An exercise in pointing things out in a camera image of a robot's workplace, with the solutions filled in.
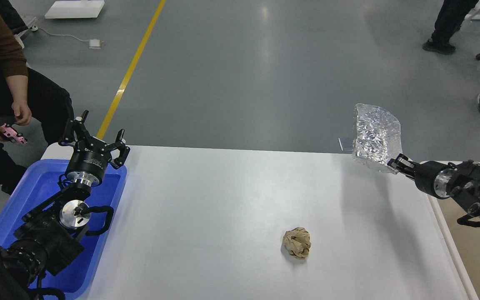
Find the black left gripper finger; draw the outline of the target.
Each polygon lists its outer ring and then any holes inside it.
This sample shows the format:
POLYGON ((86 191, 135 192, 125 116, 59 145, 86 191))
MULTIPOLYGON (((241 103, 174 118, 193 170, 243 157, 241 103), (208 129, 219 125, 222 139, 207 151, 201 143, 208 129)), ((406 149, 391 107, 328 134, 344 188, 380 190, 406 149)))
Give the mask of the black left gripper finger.
POLYGON ((124 140, 125 130, 120 129, 113 143, 105 145, 105 158, 107 163, 114 169, 120 169, 125 165, 131 148, 127 146, 124 140))
POLYGON ((91 146, 92 136, 85 127, 88 113, 89 110, 84 110, 80 117, 67 120, 63 135, 59 140, 59 145, 75 147, 78 143, 85 142, 85 145, 91 146))

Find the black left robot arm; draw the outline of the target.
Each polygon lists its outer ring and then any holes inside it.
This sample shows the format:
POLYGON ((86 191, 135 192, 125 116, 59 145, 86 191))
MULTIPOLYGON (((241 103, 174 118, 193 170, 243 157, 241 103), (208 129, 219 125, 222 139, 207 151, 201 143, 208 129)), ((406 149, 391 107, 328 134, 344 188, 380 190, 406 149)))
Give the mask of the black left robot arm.
POLYGON ((109 230, 115 215, 112 205, 86 203, 92 188, 102 184, 110 165, 124 167, 130 147, 124 129, 107 144, 89 134, 88 111, 68 120, 59 144, 71 146, 68 167, 59 177, 60 190, 25 213, 23 224, 8 248, 0 246, 0 300, 65 299, 58 288, 43 287, 47 274, 56 276, 85 251, 83 237, 99 237, 109 230))

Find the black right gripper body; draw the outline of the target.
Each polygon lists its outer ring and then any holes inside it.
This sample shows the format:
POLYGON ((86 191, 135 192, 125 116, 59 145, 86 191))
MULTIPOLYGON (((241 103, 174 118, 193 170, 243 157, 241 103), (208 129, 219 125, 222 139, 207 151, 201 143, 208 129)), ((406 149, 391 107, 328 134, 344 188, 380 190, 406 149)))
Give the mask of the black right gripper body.
POLYGON ((437 199, 447 199, 447 184, 455 174, 455 167, 436 161, 415 164, 415 185, 425 194, 437 199))

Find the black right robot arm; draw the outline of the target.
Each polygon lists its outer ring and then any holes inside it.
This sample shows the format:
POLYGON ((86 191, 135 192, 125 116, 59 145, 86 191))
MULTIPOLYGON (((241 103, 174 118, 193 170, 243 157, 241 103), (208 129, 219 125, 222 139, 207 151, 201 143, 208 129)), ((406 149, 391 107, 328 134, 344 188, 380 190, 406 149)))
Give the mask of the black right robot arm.
POLYGON ((436 199, 455 201, 465 212, 457 224, 480 228, 480 162, 417 163, 401 153, 387 165, 412 179, 421 192, 436 199))

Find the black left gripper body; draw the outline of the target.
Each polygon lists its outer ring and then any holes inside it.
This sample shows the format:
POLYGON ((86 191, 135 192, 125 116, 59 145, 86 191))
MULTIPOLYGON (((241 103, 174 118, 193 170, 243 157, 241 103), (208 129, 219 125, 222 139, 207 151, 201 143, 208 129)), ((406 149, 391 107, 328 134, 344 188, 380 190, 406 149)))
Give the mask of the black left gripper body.
POLYGON ((103 182, 108 166, 108 158, 101 149, 107 144, 96 141, 87 145, 85 140, 76 142, 73 154, 65 170, 65 177, 73 183, 82 183, 90 187, 99 186, 103 182))

